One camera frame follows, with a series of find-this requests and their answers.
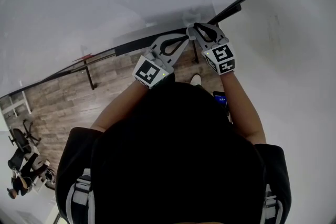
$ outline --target black shirt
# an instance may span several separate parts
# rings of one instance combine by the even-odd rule
[[[28,187],[32,184],[31,180],[26,180],[26,183]],[[17,194],[21,194],[21,196],[25,196],[27,194],[28,189],[23,187],[22,181],[18,176],[12,181],[12,184],[13,184],[13,189],[16,190]]]
[[[253,146],[209,93],[184,83],[152,89],[103,134],[72,129],[56,181],[63,217],[70,186],[89,167],[96,223],[259,223],[267,183],[284,205],[281,223],[291,204],[282,149]]]

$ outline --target white shoe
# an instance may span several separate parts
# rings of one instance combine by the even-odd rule
[[[36,153],[37,155],[40,155],[40,151],[38,151],[36,146],[33,146],[33,153]]]
[[[201,76],[199,74],[194,75],[190,84],[193,86],[201,85]]]

